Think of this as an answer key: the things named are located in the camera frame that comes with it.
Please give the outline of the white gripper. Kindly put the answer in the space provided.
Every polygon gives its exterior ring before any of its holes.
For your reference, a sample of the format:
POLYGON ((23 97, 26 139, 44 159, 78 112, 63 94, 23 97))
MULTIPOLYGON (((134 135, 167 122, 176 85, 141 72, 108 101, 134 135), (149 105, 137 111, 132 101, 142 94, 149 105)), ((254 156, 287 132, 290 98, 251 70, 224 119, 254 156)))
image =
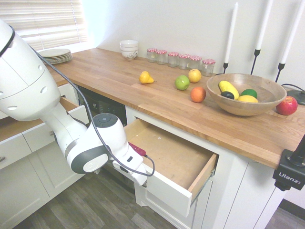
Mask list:
POLYGON ((121 164, 115 160, 112 162, 113 167, 117 171, 129 178, 135 184, 143 186, 144 188, 147 187, 147 178, 151 177, 153 173, 149 174, 146 171, 142 160, 139 162, 136 161, 135 163, 133 162, 133 159, 130 162, 127 160, 121 160, 120 162, 121 164))

